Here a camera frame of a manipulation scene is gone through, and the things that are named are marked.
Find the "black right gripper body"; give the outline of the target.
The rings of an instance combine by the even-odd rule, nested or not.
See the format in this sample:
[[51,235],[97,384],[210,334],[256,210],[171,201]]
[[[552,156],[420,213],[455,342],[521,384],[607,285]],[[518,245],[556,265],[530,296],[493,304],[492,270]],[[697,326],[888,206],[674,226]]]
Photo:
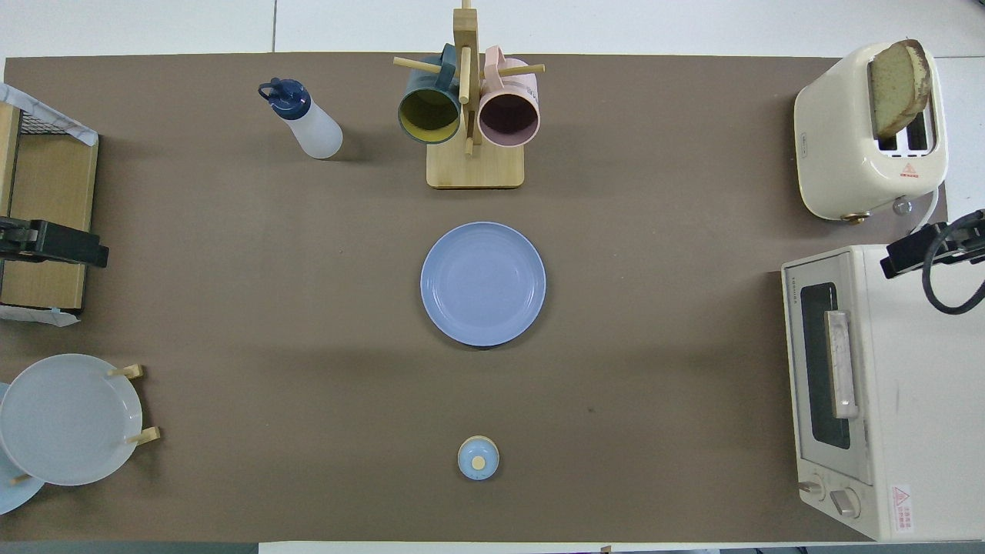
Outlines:
[[984,211],[976,210],[944,225],[937,239],[936,264],[984,262]]

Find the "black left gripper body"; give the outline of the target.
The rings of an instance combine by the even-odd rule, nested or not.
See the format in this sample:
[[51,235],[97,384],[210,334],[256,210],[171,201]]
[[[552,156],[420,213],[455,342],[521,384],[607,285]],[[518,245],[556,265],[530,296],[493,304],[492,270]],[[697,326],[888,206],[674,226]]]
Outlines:
[[1,259],[3,262],[44,262],[36,242],[42,220],[1,218]]

